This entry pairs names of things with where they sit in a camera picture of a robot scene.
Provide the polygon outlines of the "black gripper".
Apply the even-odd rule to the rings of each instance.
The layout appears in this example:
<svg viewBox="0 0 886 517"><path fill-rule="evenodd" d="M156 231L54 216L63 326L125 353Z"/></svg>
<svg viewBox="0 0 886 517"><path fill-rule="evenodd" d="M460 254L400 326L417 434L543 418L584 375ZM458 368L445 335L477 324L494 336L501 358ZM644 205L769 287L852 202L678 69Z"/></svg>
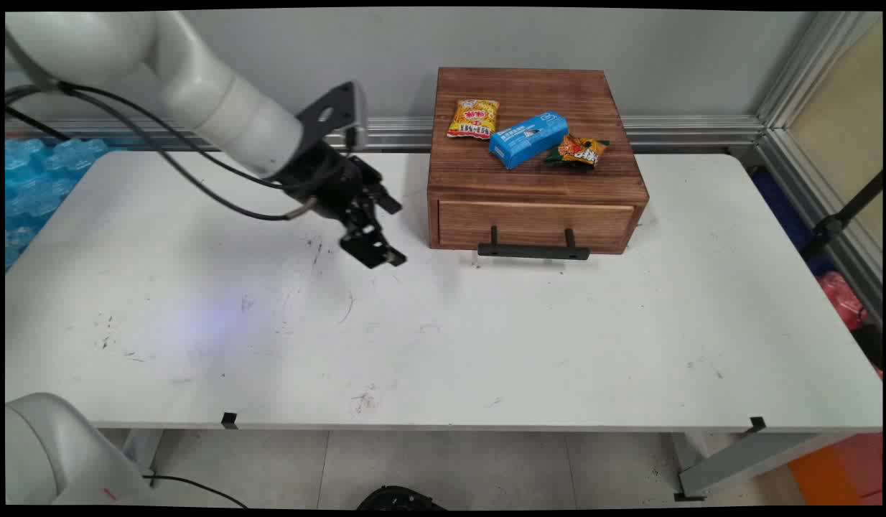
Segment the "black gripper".
<svg viewBox="0 0 886 517"><path fill-rule="evenodd" d="M293 220L307 213L338 220L345 227L339 246L368 269L388 264L400 267L407 256L386 239L376 207L388 215L403 206L383 185L377 169L357 156L345 156L318 143L270 177L286 196L301 203L281 217Z"/></svg>

